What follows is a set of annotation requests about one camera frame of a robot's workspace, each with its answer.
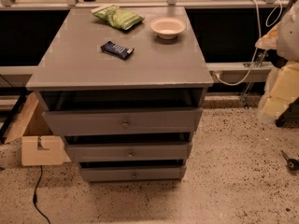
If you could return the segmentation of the green chip bag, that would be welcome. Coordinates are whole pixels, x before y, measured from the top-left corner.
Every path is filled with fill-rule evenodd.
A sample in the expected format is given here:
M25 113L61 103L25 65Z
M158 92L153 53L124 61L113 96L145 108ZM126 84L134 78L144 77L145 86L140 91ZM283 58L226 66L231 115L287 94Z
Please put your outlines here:
M142 16L133 11L116 5L97 7L92 9L91 13L111 27L123 31L128 31L144 20Z

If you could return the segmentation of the grey top drawer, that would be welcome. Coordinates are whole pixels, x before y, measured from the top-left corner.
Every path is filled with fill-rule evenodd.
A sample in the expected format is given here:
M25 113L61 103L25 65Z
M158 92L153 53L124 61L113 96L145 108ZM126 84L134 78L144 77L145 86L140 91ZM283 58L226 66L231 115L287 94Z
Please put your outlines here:
M60 136L193 133L202 108L47 111L43 118Z

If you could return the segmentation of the grey drawer cabinet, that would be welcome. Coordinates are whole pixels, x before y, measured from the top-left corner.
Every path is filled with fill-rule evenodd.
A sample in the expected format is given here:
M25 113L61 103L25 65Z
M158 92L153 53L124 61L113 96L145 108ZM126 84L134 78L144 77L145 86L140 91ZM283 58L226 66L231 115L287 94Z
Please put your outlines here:
M212 78L193 30L187 28L176 38L164 40L150 29L150 22L161 17L186 21L185 9L138 7L135 13L143 22L122 32L95 18L87 8L69 11L27 84L44 112L170 108L202 108L203 112ZM108 41L134 51L122 60L101 50ZM67 145L192 142L194 132L58 136L66 151ZM186 160L74 163L80 170L186 167Z

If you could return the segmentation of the grey drawer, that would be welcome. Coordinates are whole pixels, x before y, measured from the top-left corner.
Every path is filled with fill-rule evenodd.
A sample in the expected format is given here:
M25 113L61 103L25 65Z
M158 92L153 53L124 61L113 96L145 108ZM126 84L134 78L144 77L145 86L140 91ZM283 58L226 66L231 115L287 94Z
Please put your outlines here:
M92 168L80 169L80 174L85 181L110 182L110 181L135 181L181 179L186 172L186 167L136 167L136 168Z
M67 145L66 152L75 162L186 160L192 142L122 143Z
M43 118L60 136L193 133L202 108L47 111Z

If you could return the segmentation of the dark blue snack bar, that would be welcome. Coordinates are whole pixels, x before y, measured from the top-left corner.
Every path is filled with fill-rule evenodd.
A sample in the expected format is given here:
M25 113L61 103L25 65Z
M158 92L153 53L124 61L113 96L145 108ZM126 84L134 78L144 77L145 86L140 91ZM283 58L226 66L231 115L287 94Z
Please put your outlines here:
M111 41L108 41L108 42L106 42L106 44L102 45L101 50L104 53L115 56L122 60L126 60L127 58L129 58L134 51L134 49L126 48L124 46L115 44Z

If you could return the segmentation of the metal diagonal rod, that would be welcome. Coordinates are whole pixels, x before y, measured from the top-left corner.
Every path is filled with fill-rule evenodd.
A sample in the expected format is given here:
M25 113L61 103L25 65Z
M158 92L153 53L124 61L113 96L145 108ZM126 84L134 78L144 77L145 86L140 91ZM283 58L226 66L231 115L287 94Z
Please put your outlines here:
M266 57L267 57L267 50L260 51L258 55L254 58L254 63L251 65L251 67L260 67L263 64L263 61ZM249 109L248 97L253 85L254 85L253 82L247 82L240 96L240 101L246 109Z

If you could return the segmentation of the black caster wheel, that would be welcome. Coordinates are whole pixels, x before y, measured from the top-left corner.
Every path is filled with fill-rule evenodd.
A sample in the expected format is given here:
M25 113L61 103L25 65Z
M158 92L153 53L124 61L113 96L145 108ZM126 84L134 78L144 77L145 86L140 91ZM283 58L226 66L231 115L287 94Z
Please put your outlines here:
M283 150L281 150L281 154L283 158L287 162L287 167L291 171L298 171L299 170L299 161L296 159L291 159Z

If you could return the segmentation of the grey middle drawer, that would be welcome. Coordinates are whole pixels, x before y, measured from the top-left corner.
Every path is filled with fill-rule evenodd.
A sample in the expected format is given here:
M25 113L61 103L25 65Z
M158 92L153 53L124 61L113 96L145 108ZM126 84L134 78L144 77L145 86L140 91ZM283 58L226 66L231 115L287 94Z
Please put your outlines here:
M67 145L66 152L75 162L186 160L192 142L122 143Z

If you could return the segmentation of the cardboard box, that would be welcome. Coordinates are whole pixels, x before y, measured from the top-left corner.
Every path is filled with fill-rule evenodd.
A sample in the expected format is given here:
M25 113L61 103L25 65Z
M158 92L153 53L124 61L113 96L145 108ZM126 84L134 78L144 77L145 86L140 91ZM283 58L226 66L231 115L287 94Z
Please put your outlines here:
M70 162L60 136L52 134L42 117L43 107L31 93L21 112L6 132L6 143L21 140L21 164L23 166L62 165Z

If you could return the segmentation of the white bowl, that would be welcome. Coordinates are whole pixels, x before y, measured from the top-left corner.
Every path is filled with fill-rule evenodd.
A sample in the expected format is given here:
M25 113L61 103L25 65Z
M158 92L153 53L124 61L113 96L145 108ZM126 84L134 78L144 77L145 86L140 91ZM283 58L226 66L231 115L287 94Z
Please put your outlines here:
M151 21L150 28L161 39L173 39L186 29L186 24L178 18L161 17Z

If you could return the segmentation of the grey bottom drawer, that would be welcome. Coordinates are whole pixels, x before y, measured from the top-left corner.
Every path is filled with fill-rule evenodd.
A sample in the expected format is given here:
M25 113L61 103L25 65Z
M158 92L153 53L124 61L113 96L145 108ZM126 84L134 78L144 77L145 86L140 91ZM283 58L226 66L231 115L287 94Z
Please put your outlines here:
M136 168L92 168L80 169L80 174L85 181L110 182L110 181L135 181L181 179L186 172L186 167L136 167Z

